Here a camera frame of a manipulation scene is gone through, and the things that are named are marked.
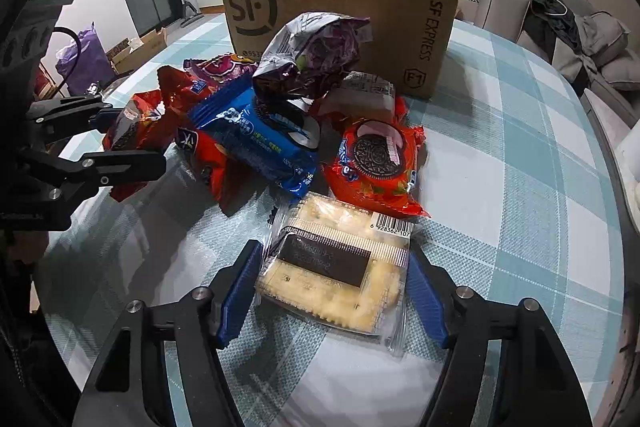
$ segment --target tablecloth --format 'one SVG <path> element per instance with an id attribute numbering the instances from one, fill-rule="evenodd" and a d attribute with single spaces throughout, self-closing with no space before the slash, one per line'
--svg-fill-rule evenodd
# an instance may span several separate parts
<path id="1" fill-rule="evenodd" d="M 162 64 L 180 67 L 185 58 L 231 49 L 224 17 L 215 18 L 156 55 L 108 102 L 124 105 L 132 93 L 154 89 Z M 485 298 L 536 298 L 595 414 L 622 316 L 622 241 L 604 158 L 571 87 L 516 44 L 455 21 L 432 99 L 407 101 L 410 123 L 427 129 L 429 150 L 418 183 L 432 218 L 419 220 L 418 245 Z M 98 150 L 100 138 L 73 138 L 63 157 Z M 69 230 L 50 234 L 36 288 L 80 386 L 128 301 L 174 301 L 208 284 L 247 239 L 262 238 L 274 189 L 257 183 L 246 200 L 226 217 L 171 148 L 160 181 L 123 204 L 102 189 L 78 208 Z M 444 352 L 425 337 L 411 302 L 407 320 L 398 359 L 271 303 L 252 308 L 239 338 L 219 352 L 246 425 L 416 425 Z M 486 421 L 498 349 L 490 346 L 476 425 Z M 178 425 L 189 425 L 171 343 L 166 359 Z"/>

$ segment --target table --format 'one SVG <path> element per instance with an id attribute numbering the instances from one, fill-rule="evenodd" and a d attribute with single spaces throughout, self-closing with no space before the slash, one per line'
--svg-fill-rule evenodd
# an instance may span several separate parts
<path id="1" fill-rule="evenodd" d="M 220 16 L 156 55 L 108 102 L 124 105 L 154 89 L 162 64 L 230 50 Z M 430 157 L 418 183 L 433 217 L 418 222 L 419 246 L 485 298 L 536 298 L 594 415 L 620 328 L 622 242 L 604 158 L 571 87 L 521 47 L 455 21 L 433 98 L 408 106 L 410 123 L 427 129 Z M 77 159 L 99 141 L 97 133 L 75 137 L 63 156 Z M 84 384 L 128 301 L 166 303 L 208 284 L 247 239 L 262 238 L 273 203 L 272 188 L 258 186 L 226 217 L 173 149 L 164 177 L 124 204 L 106 190 L 83 203 L 68 231 L 51 233 L 36 273 L 47 323 L 76 382 Z M 490 346 L 478 425 L 490 408 L 497 349 Z M 411 304 L 401 359 L 271 303 L 251 309 L 219 356 L 248 426 L 416 425 L 444 360 Z M 178 425 L 189 425 L 170 343 L 166 359 Z"/>

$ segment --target screw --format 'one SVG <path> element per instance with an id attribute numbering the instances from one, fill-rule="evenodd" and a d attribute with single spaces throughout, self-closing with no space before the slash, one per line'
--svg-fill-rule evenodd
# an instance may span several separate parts
<path id="1" fill-rule="evenodd" d="M 202 301 L 203 299 L 209 297 L 210 294 L 211 290 L 209 290 L 209 288 L 207 288 L 206 286 L 198 286 L 197 288 L 191 290 L 191 297 L 196 299 L 196 301 Z"/>
<path id="2" fill-rule="evenodd" d="M 470 299 L 476 294 L 469 286 L 458 286 L 456 288 L 456 295 L 461 299 Z"/>
<path id="3" fill-rule="evenodd" d="M 135 313 L 139 311 L 140 308 L 142 308 L 142 301 L 139 301 L 138 299 L 135 299 L 134 301 L 131 301 L 129 304 L 127 304 L 127 311 L 129 313 Z"/>
<path id="4" fill-rule="evenodd" d="M 540 309 L 540 304 L 535 299 L 524 299 L 524 307 L 530 312 L 537 312 Z"/>

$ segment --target blue oreo package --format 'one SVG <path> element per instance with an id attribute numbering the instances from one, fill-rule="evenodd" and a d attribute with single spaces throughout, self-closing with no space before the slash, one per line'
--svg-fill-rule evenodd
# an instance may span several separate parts
<path id="1" fill-rule="evenodd" d="M 287 100 L 255 96 L 243 74 L 189 111 L 189 118 L 232 156 L 302 198 L 318 163 L 320 126 Z"/>

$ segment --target cardboard box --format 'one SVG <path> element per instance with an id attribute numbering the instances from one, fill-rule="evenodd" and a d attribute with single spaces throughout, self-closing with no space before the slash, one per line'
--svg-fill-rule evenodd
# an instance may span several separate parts
<path id="1" fill-rule="evenodd" d="M 166 29 L 162 28 L 158 32 L 151 30 L 145 36 L 140 37 L 140 40 L 142 40 L 142 46 L 139 48 L 131 51 L 131 46 L 127 46 L 111 59 L 118 74 L 137 70 L 164 50 L 166 48 Z"/>
<path id="2" fill-rule="evenodd" d="M 440 73 L 458 0 L 223 0 L 236 53 L 259 60 L 273 36 L 303 12 L 369 17 L 373 41 L 360 47 L 358 71 L 428 98 Z"/>

